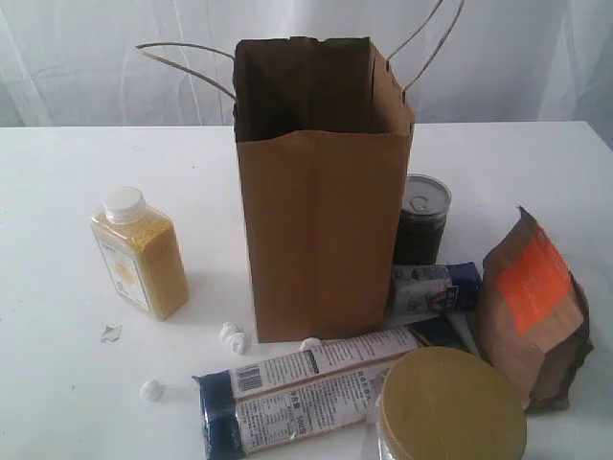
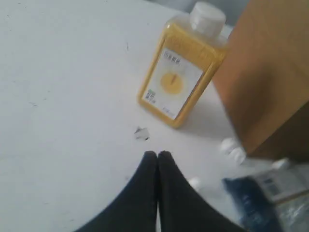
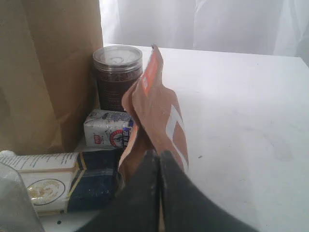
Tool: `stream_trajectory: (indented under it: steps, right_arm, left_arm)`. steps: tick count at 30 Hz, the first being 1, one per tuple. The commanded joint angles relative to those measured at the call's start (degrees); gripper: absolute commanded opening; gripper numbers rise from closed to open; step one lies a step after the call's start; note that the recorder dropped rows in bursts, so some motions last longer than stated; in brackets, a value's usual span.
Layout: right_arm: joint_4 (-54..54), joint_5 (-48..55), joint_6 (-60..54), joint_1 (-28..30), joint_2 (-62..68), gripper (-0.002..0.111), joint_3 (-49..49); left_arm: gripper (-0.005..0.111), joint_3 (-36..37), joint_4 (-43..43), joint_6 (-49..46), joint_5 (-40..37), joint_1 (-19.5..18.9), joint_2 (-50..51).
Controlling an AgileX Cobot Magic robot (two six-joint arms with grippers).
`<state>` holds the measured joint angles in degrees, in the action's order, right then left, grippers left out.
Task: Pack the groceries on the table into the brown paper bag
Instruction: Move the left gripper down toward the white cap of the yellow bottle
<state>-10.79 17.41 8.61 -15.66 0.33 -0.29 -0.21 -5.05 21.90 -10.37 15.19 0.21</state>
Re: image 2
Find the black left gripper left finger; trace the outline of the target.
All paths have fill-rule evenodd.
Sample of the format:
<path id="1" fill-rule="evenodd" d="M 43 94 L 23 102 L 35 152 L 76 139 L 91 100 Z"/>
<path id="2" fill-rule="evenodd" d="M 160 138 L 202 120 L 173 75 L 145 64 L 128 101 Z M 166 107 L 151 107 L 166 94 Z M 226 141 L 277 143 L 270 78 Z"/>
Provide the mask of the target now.
<path id="1" fill-rule="evenodd" d="M 146 151 L 127 185 L 78 232 L 155 232 L 157 217 L 157 155 Z"/>

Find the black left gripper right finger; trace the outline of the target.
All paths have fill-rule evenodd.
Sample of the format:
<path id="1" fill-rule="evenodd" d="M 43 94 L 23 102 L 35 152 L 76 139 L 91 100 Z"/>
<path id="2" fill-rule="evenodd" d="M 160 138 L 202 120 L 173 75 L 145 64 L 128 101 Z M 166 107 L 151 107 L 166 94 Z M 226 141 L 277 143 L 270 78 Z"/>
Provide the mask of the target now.
<path id="1" fill-rule="evenodd" d="M 189 184 L 172 154 L 162 151 L 157 157 L 158 207 L 163 232 L 243 232 L 212 208 Z"/>

